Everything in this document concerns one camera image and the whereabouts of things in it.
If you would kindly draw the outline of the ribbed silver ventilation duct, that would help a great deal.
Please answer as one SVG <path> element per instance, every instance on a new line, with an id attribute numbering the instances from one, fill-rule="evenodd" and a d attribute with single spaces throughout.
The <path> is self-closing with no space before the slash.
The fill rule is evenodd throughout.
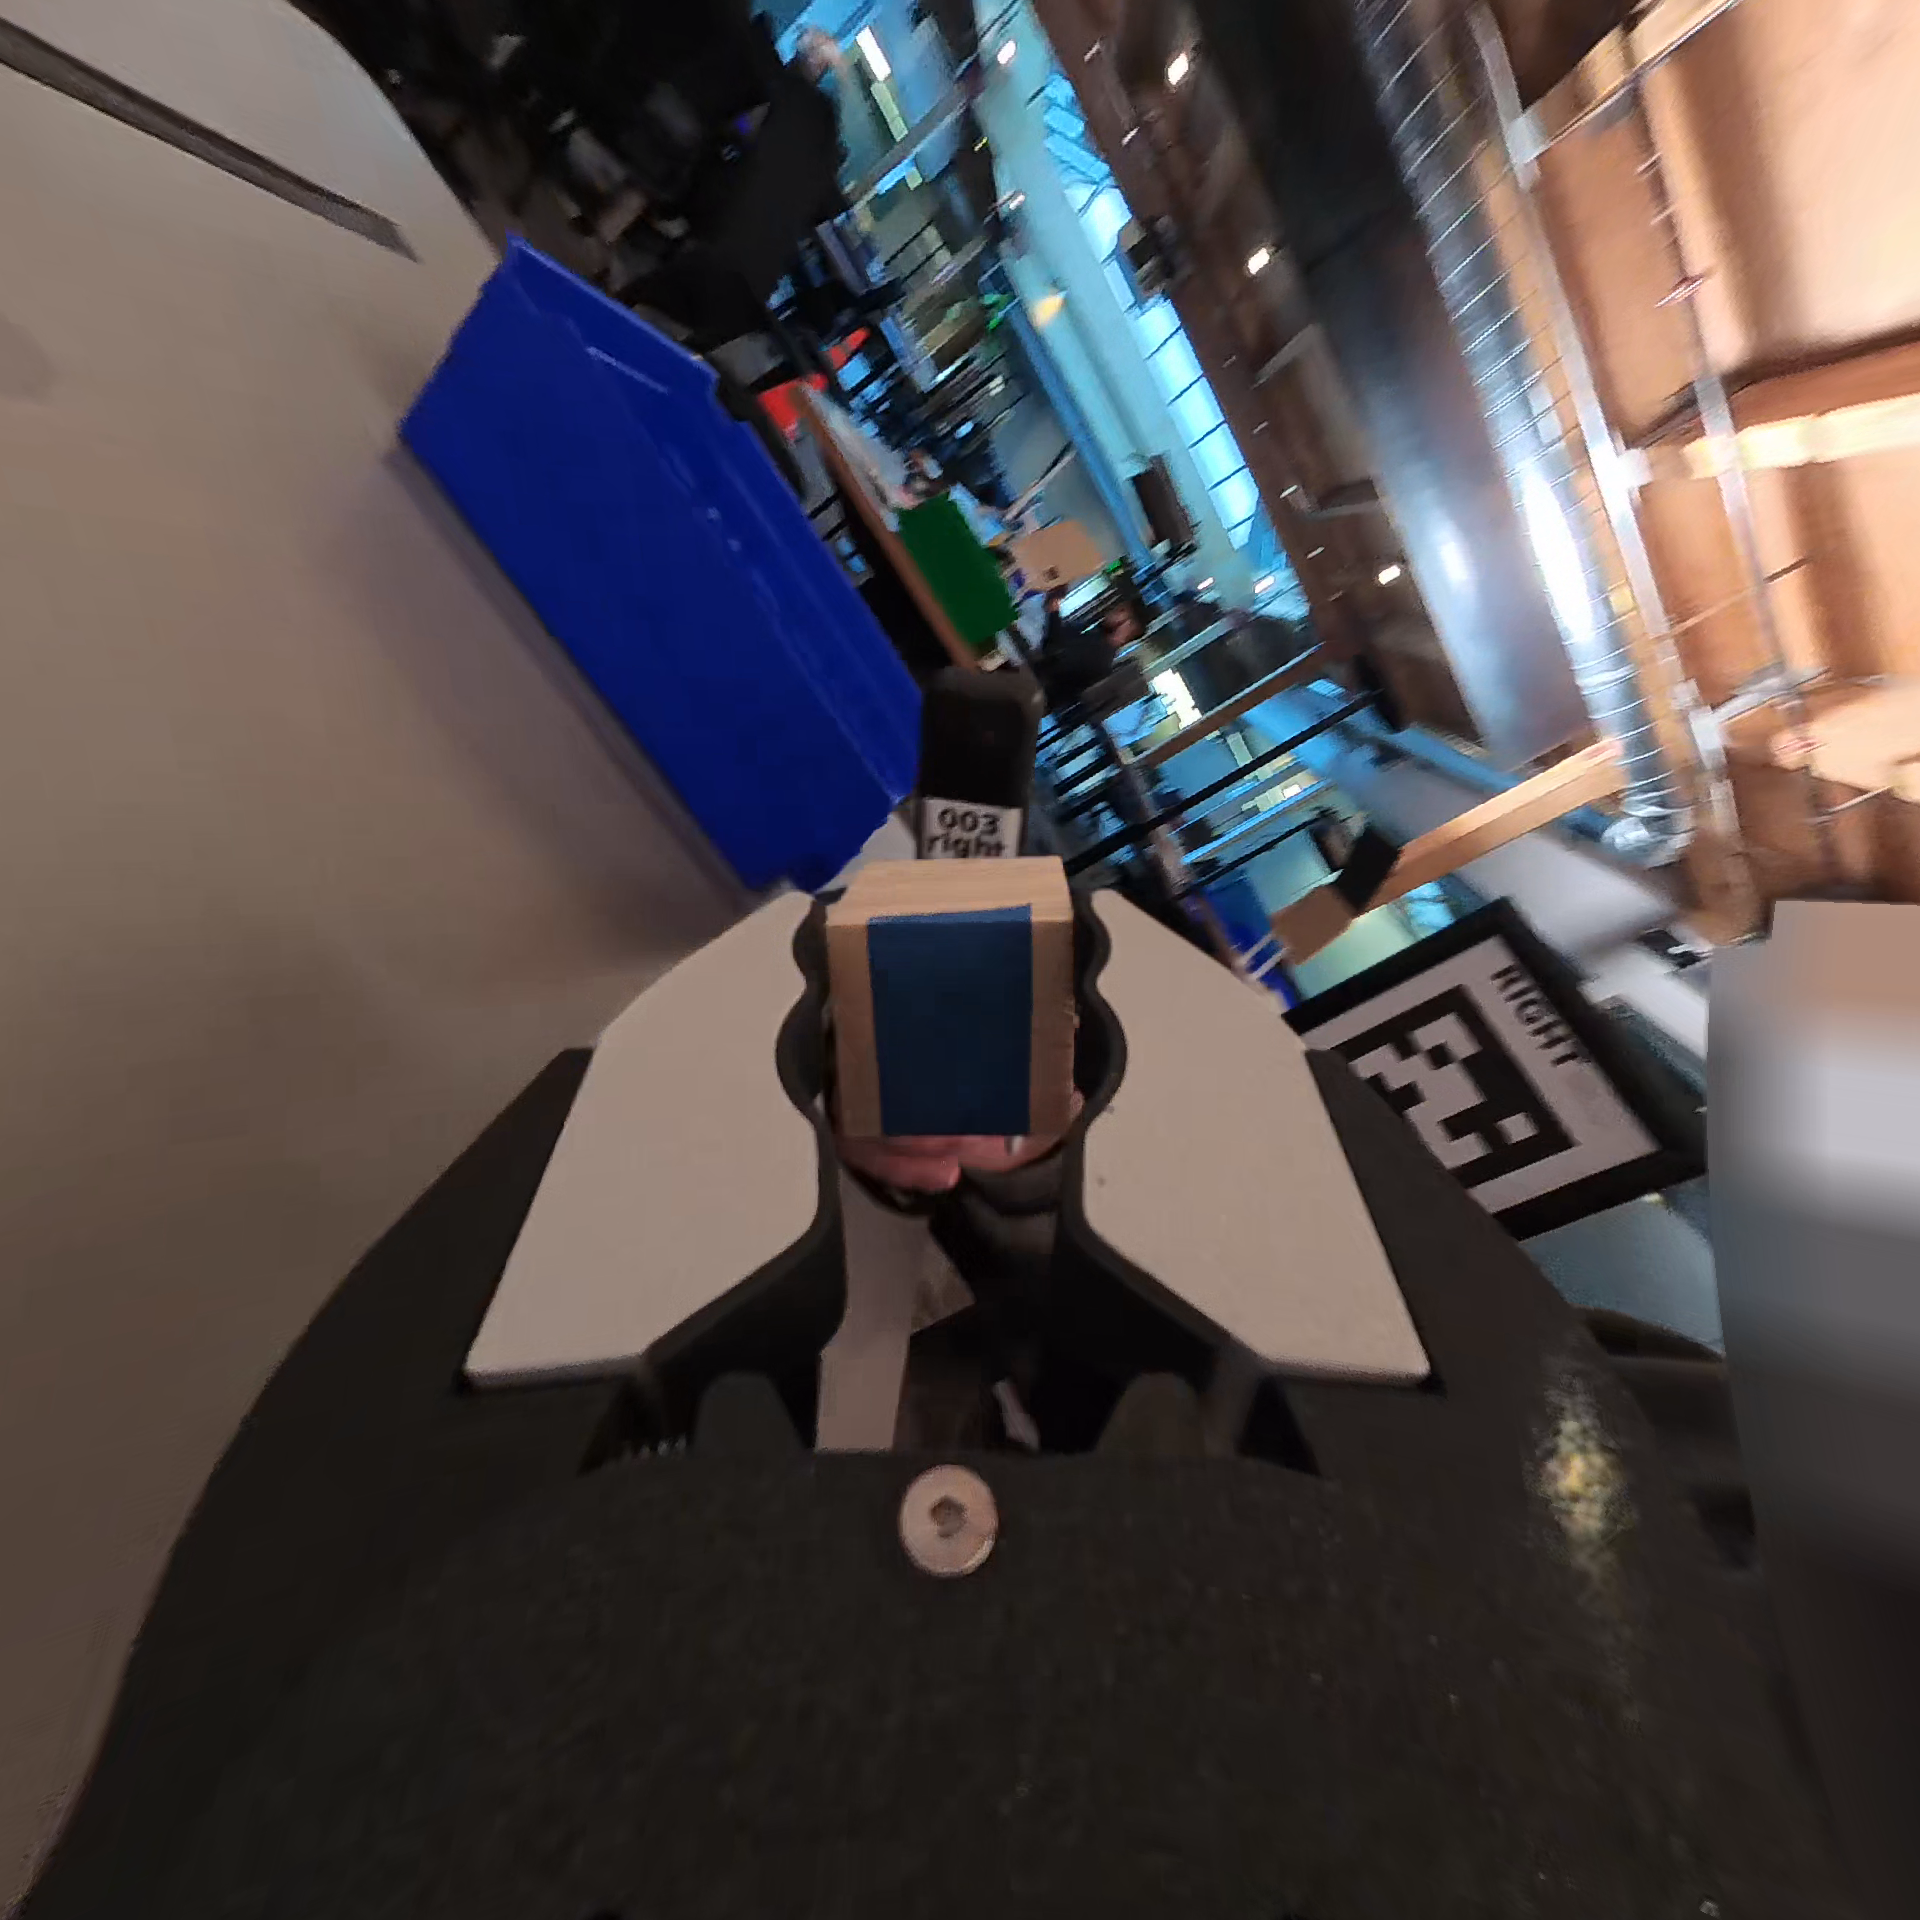
<path id="1" fill-rule="evenodd" d="M 1659 709 L 1673 690 L 1668 609 L 1653 598 L 1653 618 L 1642 618 L 1651 560 L 1551 254 L 1540 161 L 1510 130 L 1496 26 L 1484 6 L 1385 6 L 1367 51 L 1493 466 L 1591 732 L 1622 761 L 1604 844 L 1673 867 L 1692 851 L 1694 799 Z"/>

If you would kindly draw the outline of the person's right hand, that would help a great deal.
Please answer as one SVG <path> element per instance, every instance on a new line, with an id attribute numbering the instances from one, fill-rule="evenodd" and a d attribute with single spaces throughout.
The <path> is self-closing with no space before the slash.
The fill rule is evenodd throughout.
<path id="1" fill-rule="evenodd" d="M 966 1177 L 1009 1177 L 1047 1161 L 1060 1135 L 896 1135 L 839 1141 L 839 1159 L 868 1185 L 948 1194 Z"/>

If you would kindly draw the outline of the grey desk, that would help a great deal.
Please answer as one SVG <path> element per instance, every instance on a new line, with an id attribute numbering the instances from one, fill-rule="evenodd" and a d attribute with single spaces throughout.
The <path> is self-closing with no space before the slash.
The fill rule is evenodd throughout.
<path id="1" fill-rule="evenodd" d="M 494 274 L 293 6 L 6 6 L 6 1909 L 216 1458 L 569 1045 L 757 898 L 396 420 Z"/>

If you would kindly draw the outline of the wooden cube with blue stripe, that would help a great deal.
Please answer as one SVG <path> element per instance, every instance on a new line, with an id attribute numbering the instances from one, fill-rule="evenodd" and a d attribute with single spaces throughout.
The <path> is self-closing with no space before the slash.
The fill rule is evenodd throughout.
<path id="1" fill-rule="evenodd" d="M 1053 1141 L 1072 1114 L 1060 859 L 883 859 L 827 908 L 846 1141 Z"/>

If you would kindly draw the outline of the green panel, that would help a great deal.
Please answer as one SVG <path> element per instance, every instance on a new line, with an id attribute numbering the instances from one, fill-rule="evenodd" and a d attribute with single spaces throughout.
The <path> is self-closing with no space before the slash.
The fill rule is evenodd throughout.
<path id="1" fill-rule="evenodd" d="M 995 652 L 1015 627 L 1015 598 L 966 512 L 948 493 L 932 493 L 896 516 L 896 534 L 956 644 L 975 661 Z"/>

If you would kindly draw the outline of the blue plastic bin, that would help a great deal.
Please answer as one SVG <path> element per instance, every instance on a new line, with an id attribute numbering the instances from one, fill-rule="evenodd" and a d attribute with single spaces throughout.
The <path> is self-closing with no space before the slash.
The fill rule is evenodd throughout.
<path id="1" fill-rule="evenodd" d="M 743 886 L 831 886 L 922 690 L 716 375 L 510 242 L 396 440 Z"/>

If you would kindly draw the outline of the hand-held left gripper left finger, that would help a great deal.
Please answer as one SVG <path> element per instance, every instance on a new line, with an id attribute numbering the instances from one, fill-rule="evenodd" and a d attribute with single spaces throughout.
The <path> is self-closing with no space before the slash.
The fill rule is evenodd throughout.
<path id="1" fill-rule="evenodd" d="M 470 1343 L 472 1389 L 635 1382 L 683 1430 L 709 1385 L 769 1375 L 818 1437 L 846 1236 L 813 918 L 769 898 L 605 1025 Z"/>

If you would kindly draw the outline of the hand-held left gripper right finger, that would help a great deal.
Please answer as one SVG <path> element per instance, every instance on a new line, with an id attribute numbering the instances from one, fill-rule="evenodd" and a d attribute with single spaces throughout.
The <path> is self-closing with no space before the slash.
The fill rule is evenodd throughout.
<path id="1" fill-rule="evenodd" d="M 1430 1389 L 1356 1166 L 1281 1002 L 1121 893 L 1081 898 L 1097 1082 L 1060 1147 L 1047 1338 L 1127 1385 Z"/>

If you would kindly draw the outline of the black and white tag poster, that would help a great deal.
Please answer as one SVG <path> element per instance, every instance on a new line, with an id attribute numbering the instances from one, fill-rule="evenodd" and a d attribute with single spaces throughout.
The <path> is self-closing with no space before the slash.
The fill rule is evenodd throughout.
<path id="1" fill-rule="evenodd" d="M 1288 1007 L 1512 1238 L 1709 1169 L 1702 1095 L 1510 898 Z"/>

